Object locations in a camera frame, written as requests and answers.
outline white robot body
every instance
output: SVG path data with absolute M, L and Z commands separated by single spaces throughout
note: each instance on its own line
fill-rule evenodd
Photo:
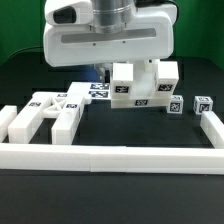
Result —
M 75 22 L 56 23 L 55 12 L 69 7 L 76 13 Z M 131 5 L 131 21 L 123 24 L 121 32 L 101 34 L 94 27 L 90 0 L 48 0 L 46 61 L 56 67 L 167 58 L 173 52 L 176 14 L 174 5 L 139 9 Z

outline green background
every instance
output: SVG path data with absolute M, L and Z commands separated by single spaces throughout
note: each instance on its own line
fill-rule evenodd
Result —
M 42 46 L 46 0 L 0 1 L 0 64 L 15 51 Z M 204 57 L 224 70 L 224 1 L 176 0 L 174 56 Z

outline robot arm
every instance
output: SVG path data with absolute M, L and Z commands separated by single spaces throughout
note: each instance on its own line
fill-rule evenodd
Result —
M 169 57 L 176 6 L 136 5 L 134 0 L 48 0 L 47 62 L 69 66 Z

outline black table surface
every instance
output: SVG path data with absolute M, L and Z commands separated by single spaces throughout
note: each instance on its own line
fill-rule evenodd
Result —
M 224 72 L 202 58 L 177 60 L 182 115 L 164 107 L 85 107 L 74 145 L 212 148 L 193 112 L 194 96 L 210 96 L 224 119 Z M 73 81 L 99 82 L 92 66 L 52 68 L 43 54 L 19 54 L 0 67 L 0 108 L 21 110 L 37 91 L 66 92 Z M 51 144 L 44 120 L 31 144 Z M 0 171 L 0 223 L 211 223 L 224 220 L 224 177 L 209 175 Z

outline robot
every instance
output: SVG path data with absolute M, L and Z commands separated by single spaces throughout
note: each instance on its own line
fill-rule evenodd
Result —
M 45 17 L 51 66 L 94 64 L 103 82 L 109 72 L 112 108 L 169 105 L 178 66 L 160 59 L 173 52 L 174 2 L 48 0 Z

